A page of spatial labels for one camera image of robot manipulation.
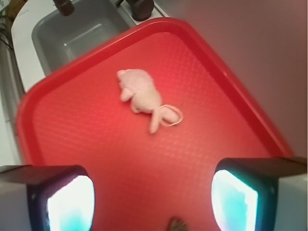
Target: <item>plush toy ear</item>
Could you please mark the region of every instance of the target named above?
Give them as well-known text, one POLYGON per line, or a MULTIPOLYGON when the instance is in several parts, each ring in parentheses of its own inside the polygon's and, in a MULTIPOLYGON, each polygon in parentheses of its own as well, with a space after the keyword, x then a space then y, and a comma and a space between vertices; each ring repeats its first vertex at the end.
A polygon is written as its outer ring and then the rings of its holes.
POLYGON ((125 102, 129 100, 131 97, 133 97, 133 94, 129 89, 123 88, 120 99, 122 102, 125 102))
POLYGON ((123 74, 125 73, 126 71, 125 70, 120 70, 116 73, 117 75, 117 78, 121 81, 122 80, 122 76, 123 74))

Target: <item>red tray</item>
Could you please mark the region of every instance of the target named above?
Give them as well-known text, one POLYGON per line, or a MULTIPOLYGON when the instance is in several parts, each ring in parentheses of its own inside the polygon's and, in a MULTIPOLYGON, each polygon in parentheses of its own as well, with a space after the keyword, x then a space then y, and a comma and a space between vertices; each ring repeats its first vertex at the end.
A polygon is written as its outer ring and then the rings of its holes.
POLYGON ((253 99, 188 24, 150 20, 42 80, 17 130, 27 164, 82 165, 96 192, 93 230, 218 230, 211 180, 224 157, 292 156, 253 99), (120 101, 116 72, 149 72, 184 120, 148 133, 150 116, 120 101))

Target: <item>cable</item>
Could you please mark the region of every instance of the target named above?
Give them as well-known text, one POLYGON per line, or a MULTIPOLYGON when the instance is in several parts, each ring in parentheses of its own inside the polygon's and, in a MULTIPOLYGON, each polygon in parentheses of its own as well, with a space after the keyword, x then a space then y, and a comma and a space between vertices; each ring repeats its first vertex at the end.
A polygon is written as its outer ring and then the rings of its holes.
POLYGON ((8 28, 8 26, 7 25, 5 25, 4 23, 0 23, 0 25, 3 25, 4 26, 4 28, 10 33, 10 30, 9 30, 9 28, 8 28))
POLYGON ((13 44, 13 40, 12 40, 12 37, 11 35, 4 29, 0 28, 0 33, 3 33, 5 35, 5 37, 7 38, 7 40, 13 44))
POLYGON ((14 51, 13 47, 11 47, 6 41, 0 38, 0 41, 3 42, 8 48, 10 48, 12 51, 14 51))
POLYGON ((0 16, 0 19, 1 19, 1 18, 7 18, 7 19, 9 19, 11 22, 14 21, 11 17, 9 17, 9 16, 7 16, 7 15, 1 15, 1 16, 0 16))

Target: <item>plush toy leg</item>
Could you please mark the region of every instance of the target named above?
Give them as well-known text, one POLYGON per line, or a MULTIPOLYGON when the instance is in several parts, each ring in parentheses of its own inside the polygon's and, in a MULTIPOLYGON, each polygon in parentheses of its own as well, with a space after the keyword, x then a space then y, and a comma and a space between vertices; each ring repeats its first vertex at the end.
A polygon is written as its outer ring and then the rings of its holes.
POLYGON ((129 89, 124 88, 124 89, 122 89, 120 99, 121 99, 122 102, 126 102, 126 101, 130 100, 131 97, 133 97, 133 95, 134 94, 129 89))
POLYGON ((139 108, 137 108, 137 107, 134 105, 133 101, 131 101, 131 103, 130 103, 130 108, 131 108, 131 110, 133 111, 133 113, 139 113, 139 112, 141 112, 141 111, 139 110, 139 108))
POLYGON ((159 121, 160 121, 160 113, 159 109, 154 109, 152 113, 152 119, 151 119, 151 124, 150 124, 150 133, 154 134, 157 132, 159 128, 159 121))

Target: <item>plush toy tail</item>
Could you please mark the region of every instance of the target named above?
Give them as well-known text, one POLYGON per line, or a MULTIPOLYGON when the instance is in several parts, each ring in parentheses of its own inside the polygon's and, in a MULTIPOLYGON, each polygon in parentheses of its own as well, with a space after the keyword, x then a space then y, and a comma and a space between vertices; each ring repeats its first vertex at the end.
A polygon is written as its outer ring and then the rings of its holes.
POLYGON ((172 105, 165 104, 160 106, 159 109, 161 115, 160 123, 165 127, 177 125, 184 118, 183 113, 172 105))
POLYGON ((150 124, 150 133, 154 134, 157 132, 159 128, 159 122, 160 122, 160 113, 159 113, 159 108, 156 108, 153 110, 152 113, 152 119, 151 119, 151 124, 150 124))

